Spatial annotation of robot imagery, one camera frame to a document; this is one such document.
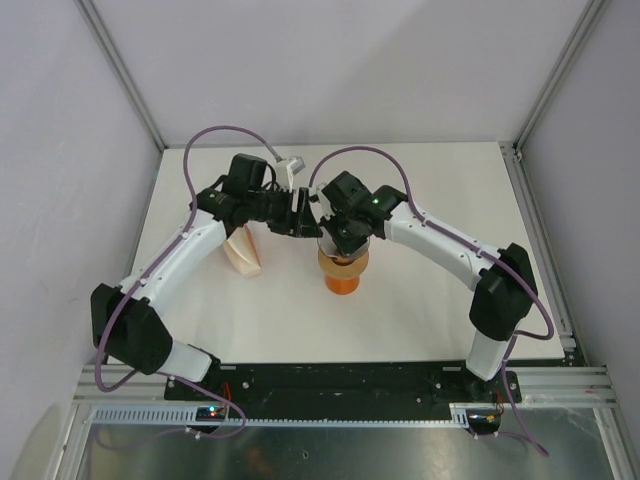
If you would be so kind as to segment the clear pink glass dripper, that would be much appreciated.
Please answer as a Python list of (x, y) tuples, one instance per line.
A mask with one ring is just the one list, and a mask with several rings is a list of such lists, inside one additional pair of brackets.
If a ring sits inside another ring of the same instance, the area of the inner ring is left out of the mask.
[(351, 264), (363, 257), (369, 250), (370, 241), (367, 240), (362, 246), (358, 247), (353, 253), (343, 254), (339, 251), (337, 245), (330, 236), (323, 235), (317, 240), (319, 251), (336, 264)]

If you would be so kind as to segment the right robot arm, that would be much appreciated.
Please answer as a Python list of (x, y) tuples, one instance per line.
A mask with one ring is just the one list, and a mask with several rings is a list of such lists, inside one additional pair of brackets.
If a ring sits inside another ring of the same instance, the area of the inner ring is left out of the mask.
[(515, 243), (505, 249), (484, 245), (426, 216), (396, 188), (383, 185), (372, 192), (347, 171), (314, 187), (311, 200), (320, 204), (329, 256), (354, 262), (375, 236), (423, 255), (473, 293), (469, 319), (475, 334), (461, 388), (473, 401), (493, 394), (511, 337), (537, 293), (527, 251)]

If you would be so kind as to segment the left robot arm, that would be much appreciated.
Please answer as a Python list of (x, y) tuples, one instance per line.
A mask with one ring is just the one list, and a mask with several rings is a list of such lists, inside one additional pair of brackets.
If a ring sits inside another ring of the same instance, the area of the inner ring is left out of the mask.
[(189, 216), (158, 254), (118, 285), (100, 284), (92, 292), (92, 334), (99, 353), (145, 375), (182, 377), (197, 398), (214, 397), (221, 376), (213, 369), (213, 356), (175, 340), (163, 316), (194, 269), (247, 222), (294, 238), (320, 237), (308, 189), (294, 186), (304, 167), (299, 157), (270, 165), (237, 154), (226, 174), (193, 192)]

